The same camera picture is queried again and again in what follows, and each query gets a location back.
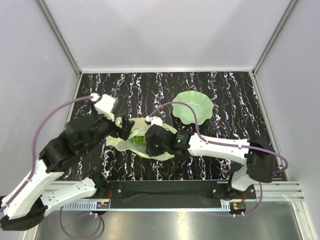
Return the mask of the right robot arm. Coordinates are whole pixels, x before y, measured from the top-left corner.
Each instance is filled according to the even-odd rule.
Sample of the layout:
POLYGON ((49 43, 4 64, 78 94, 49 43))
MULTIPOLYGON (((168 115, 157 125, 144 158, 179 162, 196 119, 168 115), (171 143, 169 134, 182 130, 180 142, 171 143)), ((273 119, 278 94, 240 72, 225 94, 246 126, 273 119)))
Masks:
POLYGON ((274 178, 276 157, 261 141, 214 138, 184 130, 172 133, 159 125, 152 125, 145 138, 149 157, 164 153, 207 156, 240 164, 242 167, 231 174, 225 186, 213 190, 213 195, 222 200, 242 198, 251 185, 271 183, 274 178))

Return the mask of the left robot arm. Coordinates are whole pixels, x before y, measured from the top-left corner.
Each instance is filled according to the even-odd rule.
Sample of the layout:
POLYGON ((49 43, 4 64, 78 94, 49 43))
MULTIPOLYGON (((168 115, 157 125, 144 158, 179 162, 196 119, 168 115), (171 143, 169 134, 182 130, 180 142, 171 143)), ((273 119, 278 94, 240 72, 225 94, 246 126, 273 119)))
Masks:
POLYGON ((107 195, 109 185, 99 173, 91 173, 84 180, 57 191, 45 192, 47 187, 69 168, 80 162, 108 136, 127 140, 134 121, 119 117, 118 122, 104 116, 83 115, 66 124, 65 130, 39 153, 32 177, 22 191, 15 189, 0 198, 4 217, 0 225, 4 231, 26 231, 53 211, 80 199, 107 195))

